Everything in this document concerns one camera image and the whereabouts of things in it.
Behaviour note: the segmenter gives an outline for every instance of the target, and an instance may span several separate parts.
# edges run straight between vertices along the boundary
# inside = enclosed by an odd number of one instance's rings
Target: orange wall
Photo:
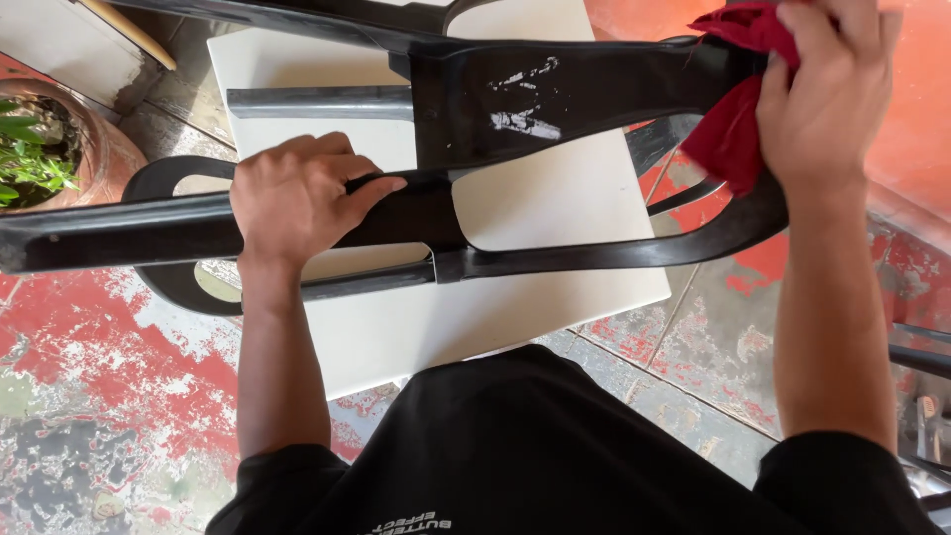
[[[585,0],[600,37],[656,41],[724,0]],[[887,0],[903,7],[895,92],[866,170],[872,211],[951,252],[951,2]]]

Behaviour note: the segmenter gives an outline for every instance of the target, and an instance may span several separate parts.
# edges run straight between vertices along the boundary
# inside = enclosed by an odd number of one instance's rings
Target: hand
[[[847,191],[864,203],[864,157],[891,98],[902,14],[879,12],[876,0],[784,3],[777,14],[803,63],[789,89],[786,62],[770,58],[756,110],[767,165],[790,202]]]
[[[304,135],[238,164],[231,207],[244,237],[238,269],[264,267],[272,275],[301,276],[312,257],[331,248],[367,212],[406,181],[378,178],[347,195],[348,180],[380,172],[355,156],[339,133]]]

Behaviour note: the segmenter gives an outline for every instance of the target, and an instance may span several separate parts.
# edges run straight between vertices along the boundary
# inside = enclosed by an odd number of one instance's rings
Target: white tabletop
[[[450,34],[593,40],[583,0],[496,2],[461,15]],[[388,69],[381,50],[258,29],[210,39],[208,47],[222,94],[407,83]],[[228,118],[241,158],[304,133],[340,130],[357,154],[384,171],[416,168],[412,123]],[[653,237],[620,130],[471,174],[456,182],[453,196],[462,229],[479,248]],[[420,244],[334,250],[315,259],[305,274],[320,278],[394,266],[427,252]],[[432,284],[308,303],[306,310],[327,396],[334,399],[668,297],[663,269],[617,269]]]

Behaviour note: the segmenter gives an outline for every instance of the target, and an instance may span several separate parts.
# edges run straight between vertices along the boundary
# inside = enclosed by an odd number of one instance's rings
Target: terracotta pot
[[[64,89],[28,78],[0,80],[0,98],[22,95],[52,98],[66,107],[79,122],[83,157],[79,168],[73,170],[80,178],[76,183],[79,191],[64,188],[35,207],[4,208],[0,209],[0,215],[120,202],[128,180],[147,163],[139,148],[109,121],[83,106]]]

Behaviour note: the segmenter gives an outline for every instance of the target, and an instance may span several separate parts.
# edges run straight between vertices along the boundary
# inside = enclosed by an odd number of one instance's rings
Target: shirt sleeve
[[[783,441],[760,463],[753,492],[814,533],[934,534],[898,460],[842,432]]]
[[[330,492],[349,466],[318,445],[288,446],[238,466],[238,491],[205,533],[289,532]]]

